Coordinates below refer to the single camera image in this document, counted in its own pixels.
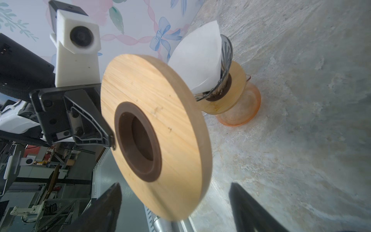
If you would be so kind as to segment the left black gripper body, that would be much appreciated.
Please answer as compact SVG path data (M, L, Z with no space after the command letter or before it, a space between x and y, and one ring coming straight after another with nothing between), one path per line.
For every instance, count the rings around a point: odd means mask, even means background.
M49 145L72 138L64 103L64 93L70 90L97 88L101 84L79 85L35 90L30 99L37 115L44 138Z

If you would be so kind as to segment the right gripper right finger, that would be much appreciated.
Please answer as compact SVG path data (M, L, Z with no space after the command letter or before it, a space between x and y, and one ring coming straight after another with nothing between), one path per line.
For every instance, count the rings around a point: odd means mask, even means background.
M238 183L229 191L232 214L238 232L288 232Z

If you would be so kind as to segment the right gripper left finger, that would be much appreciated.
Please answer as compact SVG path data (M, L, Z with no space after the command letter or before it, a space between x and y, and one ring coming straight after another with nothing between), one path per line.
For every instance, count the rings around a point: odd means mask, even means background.
M113 184L64 232L114 232L122 203L119 183Z

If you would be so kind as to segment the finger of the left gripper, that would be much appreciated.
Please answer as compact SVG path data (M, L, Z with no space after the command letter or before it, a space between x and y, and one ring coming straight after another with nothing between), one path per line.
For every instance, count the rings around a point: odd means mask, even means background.
M102 116L97 88L70 90L63 98L72 137L78 145L115 149L114 133Z

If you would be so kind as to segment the orange glass carafe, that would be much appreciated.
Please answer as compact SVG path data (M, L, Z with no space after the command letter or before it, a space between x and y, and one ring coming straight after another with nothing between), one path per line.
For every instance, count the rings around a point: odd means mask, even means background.
M251 82L251 76L247 75L247 81L238 102L230 110L217 115L216 118L225 126L238 127L251 121L258 113L260 105L260 91Z

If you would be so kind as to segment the white paper coffee filter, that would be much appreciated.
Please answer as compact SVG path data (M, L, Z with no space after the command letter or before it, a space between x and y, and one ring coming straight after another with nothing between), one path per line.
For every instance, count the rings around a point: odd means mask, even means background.
M221 75L222 39L218 22L209 22L187 35L174 50L168 65L193 95L216 87Z

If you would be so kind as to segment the grey glass dripper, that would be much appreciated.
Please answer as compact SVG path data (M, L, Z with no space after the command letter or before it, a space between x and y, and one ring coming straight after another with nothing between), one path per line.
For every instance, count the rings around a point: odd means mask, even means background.
M203 92L195 95L195 99L197 102L201 100L207 100L209 102L216 102L223 98L229 91L232 80L230 75L230 68L232 64L233 58L233 47L230 39L221 34L221 72L220 72L220 79L216 87L211 89L209 92Z

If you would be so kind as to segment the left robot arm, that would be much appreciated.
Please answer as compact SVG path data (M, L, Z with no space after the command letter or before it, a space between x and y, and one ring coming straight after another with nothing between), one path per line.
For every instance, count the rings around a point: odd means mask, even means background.
M46 146L72 138L77 145L115 148L114 132L100 107L101 84L56 87L53 65L1 34L1 93L32 105L38 136L1 129L1 138Z

